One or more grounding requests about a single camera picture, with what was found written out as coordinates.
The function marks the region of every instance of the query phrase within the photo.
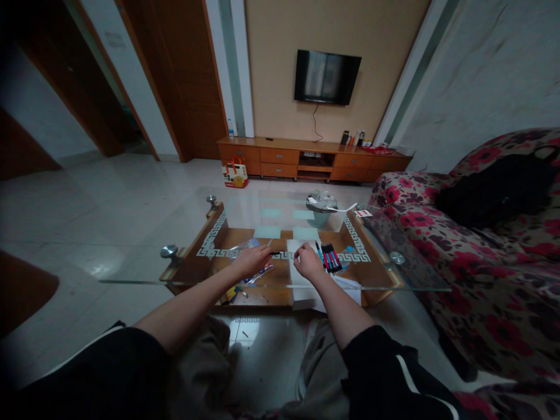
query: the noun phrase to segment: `tv stand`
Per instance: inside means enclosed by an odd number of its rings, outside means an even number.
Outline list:
[[[412,159],[398,152],[374,155],[357,146],[337,143],[313,143],[304,140],[264,137],[225,137],[218,141],[220,158],[225,165],[240,158],[248,175],[329,181],[374,183],[384,172],[405,170]],[[305,152],[320,153],[310,158]]]

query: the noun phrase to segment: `drawer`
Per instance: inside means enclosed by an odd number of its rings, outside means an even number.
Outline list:
[[[227,160],[222,159],[222,166],[226,166]],[[260,175],[261,174],[261,164],[258,162],[243,162],[245,169],[247,170],[247,175]]]
[[[366,182],[368,171],[366,169],[334,168],[331,179],[335,181]]]
[[[366,182],[374,183],[383,174],[383,171],[369,170],[366,175]]]
[[[405,170],[408,166],[408,159],[402,159],[400,157],[382,157],[374,156],[373,162],[369,166],[369,169],[380,170],[384,172],[397,172]]]
[[[334,167],[368,169],[372,164],[373,156],[347,155],[345,153],[337,154]]]
[[[241,158],[243,163],[259,162],[258,148],[237,145],[218,145],[218,148],[222,160],[232,160],[236,157]]]
[[[299,163],[299,150],[261,148],[261,162],[296,165]]]
[[[282,163],[261,163],[261,175],[295,178],[298,176],[297,165]]]

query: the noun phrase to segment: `plastic bag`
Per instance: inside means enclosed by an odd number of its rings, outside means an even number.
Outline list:
[[[255,238],[251,238],[248,241],[241,242],[239,245],[234,246],[233,248],[230,249],[230,251],[238,250],[239,252],[241,252],[245,248],[255,248],[257,246],[261,246],[259,241]],[[264,267],[261,271],[259,271],[258,273],[256,273],[255,275],[253,275],[251,277],[243,279],[241,282],[243,282],[245,284],[255,283],[255,281],[260,279],[262,276],[264,276],[266,273],[268,273],[273,268],[274,268],[274,266],[269,261],[264,265]]]
[[[327,209],[332,207],[337,209],[337,200],[327,190],[315,190],[307,195],[307,208],[319,213],[334,213],[333,210]]]

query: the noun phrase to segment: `khaki pants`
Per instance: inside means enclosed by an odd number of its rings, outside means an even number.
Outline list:
[[[171,418],[234,418],[223,407],[231,377],[226,357],[228,346],[227,325],[207,316],[178,353],[169,384]],[[349,401],[340,383],[348,377],[348,371],[326,320],[319,322],[317,332],[307,347],[302,361],[302,375],[306,385],[303,401],[287,402],[283,407],[271,410],[270,414],[274,413],[279,419],[348,418]]]

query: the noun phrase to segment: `forearm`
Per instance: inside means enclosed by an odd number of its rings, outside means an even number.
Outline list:
[[[185,290],[138,321],[169,354],[177,351],[219,298],[241,278],[231,266]]]
[[[375,325],[373,319],[325,272],[309,279],[327,309],[334,338],[343,350],[354,337]]]

